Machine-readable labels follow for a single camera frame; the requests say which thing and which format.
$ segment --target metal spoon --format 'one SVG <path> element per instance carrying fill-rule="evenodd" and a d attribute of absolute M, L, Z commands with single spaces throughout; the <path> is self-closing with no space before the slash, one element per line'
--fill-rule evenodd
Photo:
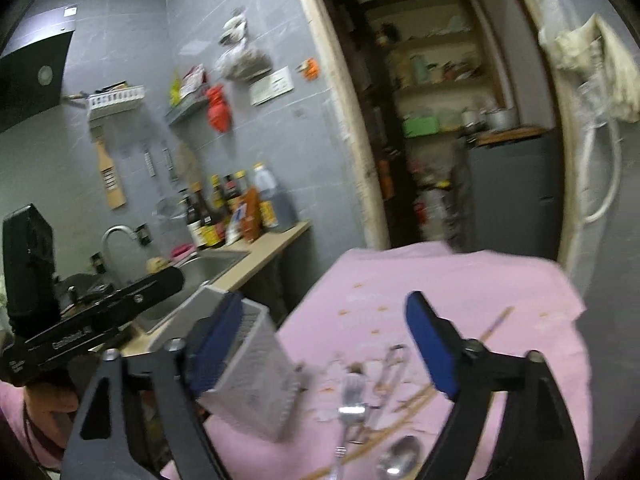
<path fill-rule="evenodd" d="M 342 478 L 342 459 L 347 452 L 347 436 L 355 424 L 362 424 L 367 416 L 364 403 L 365 378 L 362 374 L 350 373 L 342 384 L 342 406 L 338 408 L 338 418 L 343 426 L 342 439 L 335 448 L 335 464 L 329 476 L 330 480 Z"/>
<path fill-rule="evenodd" d="M 380 480 L 398 480 L 407 476 L 418 463 L 422 444 L 413 435 L 407 435 L 387 449 L 376 470 Z"/>

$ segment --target green container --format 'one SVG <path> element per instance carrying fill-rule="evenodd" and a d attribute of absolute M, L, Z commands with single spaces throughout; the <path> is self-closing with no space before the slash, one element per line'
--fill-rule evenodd
<path fill-rule="evenodd" d="M 402 129 L 404 130 L 404 136 L 407 139 L 410 139 L 411 137 L 433 135 L 439 133 L 440 122 L 436 116 L 405 119 L 402 123 Z"/>

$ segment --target human hand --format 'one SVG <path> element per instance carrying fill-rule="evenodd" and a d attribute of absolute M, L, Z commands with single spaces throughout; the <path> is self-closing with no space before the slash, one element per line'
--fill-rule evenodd
<path fill-rule="evenodd" d="M 66 448 L 68 431 L 60 428 L 54 414 L 77 411 L 78 396 L 66 388 L 39 382 L 24 387 L 24 403 L 31 422 L 57 446 Z"/>

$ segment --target blue gripper pad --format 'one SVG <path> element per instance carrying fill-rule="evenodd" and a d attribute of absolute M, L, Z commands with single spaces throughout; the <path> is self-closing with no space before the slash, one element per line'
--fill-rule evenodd
<path fill-rule="evenodd" d="M 431 382 L 449 399 L 455 399 L 460 389 L 456 378 L 456 360 L 463 347 L 460 334 L 450 321 L 437 316 L 421 292 L 406 297 L 404 316 Z"/>
<path fill-rule="evenodd" d="M 198 320 L 187 336 L 187 382 L 198 398 L 215 387 L 242 321 L 242 295 L 225 294 L 214 313 Z"/>

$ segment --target stainless steel sink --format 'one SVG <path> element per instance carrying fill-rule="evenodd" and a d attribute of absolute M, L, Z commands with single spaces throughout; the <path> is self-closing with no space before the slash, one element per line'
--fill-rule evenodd
<path fill-rule="evenodd" d="M 150 333 L 169 319 L 176 308 L 198 288 L 215 282 L 236 263 L 249 254 L 245 251 L 205 250 L 176 265 L 184 274 L 184 287 L 180 292 L 145 310 L 136 318 L 136 324 Z"/>

